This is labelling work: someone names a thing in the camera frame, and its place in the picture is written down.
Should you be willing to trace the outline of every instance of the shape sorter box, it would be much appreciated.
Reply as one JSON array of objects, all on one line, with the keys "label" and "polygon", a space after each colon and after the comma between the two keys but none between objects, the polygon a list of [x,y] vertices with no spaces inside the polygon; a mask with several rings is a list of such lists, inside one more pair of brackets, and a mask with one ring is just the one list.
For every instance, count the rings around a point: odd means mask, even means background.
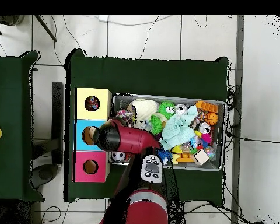
[{"label": "shape sorter box", "polygon": [[[85,164],[90,160],[96,164],[96,169],[94,173],[86,172],[88,168],[85,167]],[[106,181],[110,172],[108,152],[77,151],[74,169],[75,178],[73,178],[73,182],[103,183]]]},{"label": "shape sorter box", "polygon": [[107,120],[77,120],[76,151],[102,151],[97,145],[88,145],[82,139],[82,133],[88,126],[100,128]]},{"label": "shape sorter box", "polygon": [[79,120],[106,120],[110,116],[112,94],[108,89],[76,88],[76,110]]}]

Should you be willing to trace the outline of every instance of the plastic bin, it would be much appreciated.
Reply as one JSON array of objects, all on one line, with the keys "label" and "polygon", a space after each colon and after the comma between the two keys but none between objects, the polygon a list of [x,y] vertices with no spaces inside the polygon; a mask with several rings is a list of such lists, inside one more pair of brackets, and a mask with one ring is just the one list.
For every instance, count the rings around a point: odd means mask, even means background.
[{"label": "plastic bin", "polygon": [[[214,104],[218,106],[218,122],[214,126],[214,138],[213,138],[213,148],[216,150],[216,156],[211,160],[205,162],[202,166],[196,165],[194,162],[189,163],[179,163],[173,165],[175,169],[185,169],[185,170],[202,170],[209,172],[216,172],[222,168],[223,165],[223,156],[224,156],[224,144],[225,144],[225,129],[226,129],[226,119],[227,119],[227,105],[223,101],[214,101],[214,100],[203,100],[203,99],[187,99],[187,98],[176,98],[176,97],[165,97],[165,96],[151,96],[151,95],[142,95],[142,94],[127,94],[127,93],[116,93],[113,96],[111,115],[114,117],[120,109],[126,109],[128,105],[136,99],[148,99],[155,100],[158,103],[165,101],[172,102],[174,104],[189,104],[194,105],[198,101],[203,101],[207,103]],[[127,163],[114,163],[117,165],[127,165]],[[169,162],[164,167],[171,167]]]}]

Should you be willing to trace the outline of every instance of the circular hole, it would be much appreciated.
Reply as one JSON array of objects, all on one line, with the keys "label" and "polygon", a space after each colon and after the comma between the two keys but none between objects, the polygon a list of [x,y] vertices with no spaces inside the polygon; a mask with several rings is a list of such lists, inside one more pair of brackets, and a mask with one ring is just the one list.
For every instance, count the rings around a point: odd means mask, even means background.
[{"label": "circular hole", "polygon": [[83,164],[83,170],[87,174],[96,173],[98,168],[99,168],[99,165],[97,164],[97,162],[95,160],[87,160]]},{"label": "circular hole", "polygon": [[95,96],[89,96],[86,98],[84,106],[87,111],[96,111],[100,108],[100,101]]},{"label": "circular hole", "polygon": [[85,144],[88,145],[94,145],[94,140],[93,140],[93,136],[95,134],[96,131],[96,127],[94,126],[88,126],[86,127],[83,132],[82,132],[82,140]]}]

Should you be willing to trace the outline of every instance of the green tablecloth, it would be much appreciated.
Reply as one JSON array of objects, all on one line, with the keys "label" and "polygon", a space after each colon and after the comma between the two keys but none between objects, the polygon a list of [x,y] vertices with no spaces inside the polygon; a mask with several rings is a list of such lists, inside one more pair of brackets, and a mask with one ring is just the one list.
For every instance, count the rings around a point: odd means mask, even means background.
[{"label": "green tablecloth", "polygon": [[29,76],[39,53],[0,57],[0,199],[42,200],[29,183],[32,165]]},{"label": "green tablecloth", "polygon": [[[124,166],[110,166],[105,183],[73,183],[74,88],[107,88],[114,93],[185,97],[226,101],[227,58],[217,61],[164,61],[85,57],[74,49],[66,59],[66,125],[64,197],[112,198]],[[208,200],[222,203],[222,174],[175,170],[180,200]]]}]

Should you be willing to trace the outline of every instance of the pink box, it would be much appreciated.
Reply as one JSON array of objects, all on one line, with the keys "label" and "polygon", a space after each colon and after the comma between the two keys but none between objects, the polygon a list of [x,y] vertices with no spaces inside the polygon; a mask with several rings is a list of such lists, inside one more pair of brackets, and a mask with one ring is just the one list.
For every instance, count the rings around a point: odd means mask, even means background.
[{"label": "pink box", "polygon": [[[96,171],[94,173],[87,173],[85,169],[85,162],[88,160],[95,161]],[[110,171],[110,164],[108,162],[108,152],[105,151],[77,151],[75,163],[75,178],[73,182],[97,182],[103,183],[106,181]]]}]

